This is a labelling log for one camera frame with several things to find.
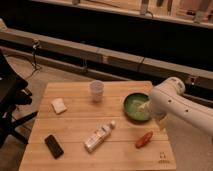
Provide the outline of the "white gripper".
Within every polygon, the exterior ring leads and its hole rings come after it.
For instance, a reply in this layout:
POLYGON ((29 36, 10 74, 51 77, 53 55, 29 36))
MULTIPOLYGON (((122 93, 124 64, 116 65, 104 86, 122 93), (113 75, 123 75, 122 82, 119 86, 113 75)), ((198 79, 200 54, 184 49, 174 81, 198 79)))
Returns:
MULTIPOLYGON (((143 104, 141 104, 141 105, 139 106, 139 110, 140 110, 141 112, 147 112, 148 109, 149 109, 149 103, 148 103, 148 102, 145 102, 145 103, 143 103, 143 104)), ((164 116, 164 117, 161 118, 161 119, 156 119, 155 122, 156 122, 156 124, 158 125, 159 130, 162 131, 162 130, 166 127, 166 124, 167 124, 167 117, 164 116)))

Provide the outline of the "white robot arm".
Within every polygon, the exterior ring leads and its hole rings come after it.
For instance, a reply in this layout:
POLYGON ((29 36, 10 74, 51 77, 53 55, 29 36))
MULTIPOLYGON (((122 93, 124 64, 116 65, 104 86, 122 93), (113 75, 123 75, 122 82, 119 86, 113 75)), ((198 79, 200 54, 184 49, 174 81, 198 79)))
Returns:
POLYGON ((183 81, 169 77, 154 86, 148 94, 149 100, 139 110, 148 112, 157 122, 168 114, 174 114, 185 122, 213 136, 213 109, 188 100, 183 81))

